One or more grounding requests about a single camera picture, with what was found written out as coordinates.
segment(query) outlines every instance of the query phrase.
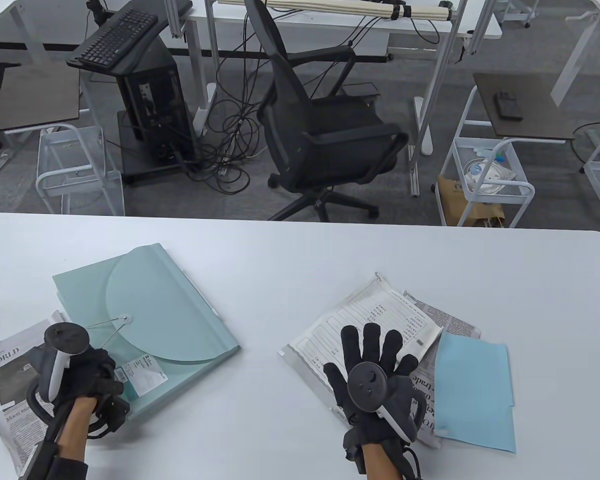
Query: sleeve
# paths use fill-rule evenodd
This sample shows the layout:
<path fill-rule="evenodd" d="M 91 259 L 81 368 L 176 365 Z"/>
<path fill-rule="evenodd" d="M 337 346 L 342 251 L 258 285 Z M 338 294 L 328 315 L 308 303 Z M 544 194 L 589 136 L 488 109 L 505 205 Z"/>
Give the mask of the sleeve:
<path fill-rule="evenodd" d="M 46 480 L 85 480 L 87 468 L 81 461 L 55 457 Z"/>

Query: black office chair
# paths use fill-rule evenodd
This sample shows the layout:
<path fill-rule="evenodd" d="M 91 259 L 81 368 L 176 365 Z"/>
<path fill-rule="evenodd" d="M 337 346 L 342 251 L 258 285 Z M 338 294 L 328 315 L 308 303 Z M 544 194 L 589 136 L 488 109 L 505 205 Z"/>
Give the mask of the black office chair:
<path fill-rule="evenodd" d="M 251 26 L 273 67 L 273 83 L 258 109 L 266 144 L 279 174 L 268 186 L 282 185 L 302 197 L 273 215 L 284 220 L 313 206 L 329 222 L 325 204 L 367 210 L 377 218 L 378 207 L 334 192 L 335 185 L 371 182 L 396 166 L 396 154 L 409 140 L 394 123 L 383 123 L 372 105 L 357 96 L 338 94 L 356 62 L 348 45 L 287 54 L 280 32 L 261 0 L 244 0 Z M 346 62 L 325 98 L 310 99 L 293 68 L 307 62 Z"/>

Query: chair base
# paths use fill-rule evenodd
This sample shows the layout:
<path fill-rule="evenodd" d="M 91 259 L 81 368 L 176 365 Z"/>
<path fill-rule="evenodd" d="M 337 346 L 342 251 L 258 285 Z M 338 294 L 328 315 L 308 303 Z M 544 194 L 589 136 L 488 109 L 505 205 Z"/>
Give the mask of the chair base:
<path fill-rule="evenodd" d="M 278 186 L 280 177 L 277 174 L 271 174 L 267 184 L 270 188 L 276 188 Z M 334 192 L 331 189 L 316 189 L 304 192 L 302 196 L 285 208 L 280 210 L 278 213 L 273 215 L 269 220 L 282 221 L 295 215 L 301 210 L 307 207 L 313 206 L 318 213 L 318 217 L 321 222 L 329 222 L 329 215 L 327 214 L 326 204 L 336 204 L 345 207 L 352 207 L 361 210 L 367 210 L 369 218 L 378 218 L 380 210 L 375 205 L 361 201 L 353 196 L 345 195 L 342 193 Z"/>

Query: black keyboard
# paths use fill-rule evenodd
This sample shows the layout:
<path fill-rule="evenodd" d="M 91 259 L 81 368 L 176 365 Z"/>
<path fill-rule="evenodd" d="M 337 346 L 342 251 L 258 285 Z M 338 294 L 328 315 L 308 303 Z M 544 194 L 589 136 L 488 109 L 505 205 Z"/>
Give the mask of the black keyboard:
<path fill-rule="evenodd" d="M 108 70 L 127 54 L 149 29 L 158 16 L 133 8 L 128 9 L 99 34 L 78 57 L 81 63 Z"/>

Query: black glove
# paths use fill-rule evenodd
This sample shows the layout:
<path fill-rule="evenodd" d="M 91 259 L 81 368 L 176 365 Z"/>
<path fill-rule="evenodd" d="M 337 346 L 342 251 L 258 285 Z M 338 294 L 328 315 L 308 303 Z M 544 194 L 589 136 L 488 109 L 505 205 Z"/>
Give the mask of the black glove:
<path fill-rule="evenodd" d="M 73 355 L 69 368 L 62 375 L 60 391 L 53 400 L 53 406 L 57 409 L 78 397 L 94 397 L 98 400 L 97 411 L 110 396 L 124 391 L 122 382 L 115 379 L 115 368 L 116 362 L 102 348 L 89 346 L 85 352 Z"/>
<path fill-rule="evenodd" d="M 380 355 L 380 325 L 377 323 L 364 325 L 362 356 L 360 356 L 360 340 L 356 327 L 353 325 L 343 327 L 340 337 L 347 374 L 361 362 L 378 364 L 386 373 L 387 379 L 394 375 L 408 377 L 418 366 L 418 359 L 409 354 L 405 355 L 396 367 L 396 356 L 403 347 L 403 336 L 398 330 L 387 332 L 382 346 L 382 356 Z M 379 444 L 388 439 L 399 438 L 396 431 L 384 418 L 380 418 L 377 413 L 362 411 L 355 405 L 347 389 L 347 382 L 338 366 L 334 363 L 325 363 L 323 371 L 333 389 L 336 403 L 344 411 L 348 423 L 357 430 L 357 439 L 360 445 Z"/>

